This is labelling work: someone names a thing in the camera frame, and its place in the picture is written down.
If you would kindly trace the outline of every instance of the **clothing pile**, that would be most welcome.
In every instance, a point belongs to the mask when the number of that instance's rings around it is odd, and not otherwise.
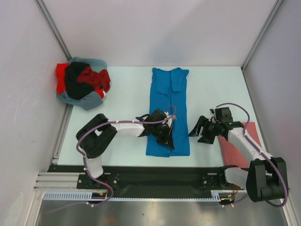
[[[57,98],[71,105],[90,110],[103,103],[105,93],[110,89],[110,77],[106,69],[95,72],[85,62],[71,60],[57,64]]]

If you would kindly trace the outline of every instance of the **gray cloth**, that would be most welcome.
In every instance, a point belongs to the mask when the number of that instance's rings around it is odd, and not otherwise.
[[[63,101],[67,104],[80,106],[86,111],[95,108],[103,103],[102,98],[95,91],[92,91],[91,93],[89,93],[88,95],[86,95],[84,98],[80,100],[74,100],[70,98],[66,91],[63,91],[62,94],[56,93],[56,97],[60,101]]]

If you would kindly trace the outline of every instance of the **blue garment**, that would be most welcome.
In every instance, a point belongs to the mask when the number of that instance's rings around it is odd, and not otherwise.
[[[70,98],[66,91],[63,91],[62,94],[56,93],[56,97],[60,101],[63,101],[67,104],[80,106],[86,111],[95,108],[103,103],[102,98],[95,91],[92,91],[80,100]]]
[[[186,108],[186,77],[189,70],[175,68],[168,72],[153,68],[152,72],[150,114],[158,108],[166,111],[169,105],[174,105],[177,108],[177,120],[172,124],[174,150],[157,144],[156,138],[150,135],[147,137],[146,155],[159,157],[189,156],[190,145]],[[173,109],[170,108],[168,113],[172,115]]]

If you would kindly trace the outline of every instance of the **metal frame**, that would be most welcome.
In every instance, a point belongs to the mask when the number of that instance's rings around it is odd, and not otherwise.
[[[36,2],[41,14],[43,15],[46,23],[48,24],[51,32],[55,36],[55,39],[57,40],[58,45],[61,47],[63,53],[66,55],[66,58],[68,60],[71,60],[72,59],[71,54],[64,42],[59,30],[57,29],[56,24],[55,24],[54,20],[52,19],[44,1],[43,0],[34,0],[34,1]]]
[[[264,23],[264,26],[262,27],[261,31],[259,32],[259,35],[257,36],[255,43],[253,44],[250,52],[248,53],[248,56],[246,57],[243,65],[242,65],[242,71],[244,72],[246,67],[248,66],[250,60],[252,59],[253,55],[255,54],[256,50],[258,49],[258,46],[261,42],[261,40],[263,39],[263,37],[265,36],[266,32],[268,31],[268,28],[270,27],[270,25],[272,24],[272,22],[274,21],[274,18],[276,16],[276,14],[278,13],[280,7],[282,6],[282,3],[285,0],[277,0],[273,9],[271,10],[267,20]]]

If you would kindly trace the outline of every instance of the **white table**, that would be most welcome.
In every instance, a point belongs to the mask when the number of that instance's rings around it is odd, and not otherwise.
[[[95,115],[104,113],[109,120],[132,120],[149,113],[150,88],[153,67],[108,67],[111,89],[104,103],[90,111],[73,107],[59,165],[83,165],[76,151],[76,133]],[[172,70],[175,67],[157,67]],[[210,117],[209,109],[218,104],[233,102],[243,106],[256,121],[252,103],[240,67],[182,67],[189,69],[187,76],[187,123],[189,132],[199,116]],[[245,113],[229,106],[235,121],[247,120]],[[198,137],[190,138],[190,156],[153,157],[147,156],[146,137],[117,137],[102,154],[104,166],[167,166],[167,167],[218,167],[222,166],[219,142],[213,145],[198,143]]]

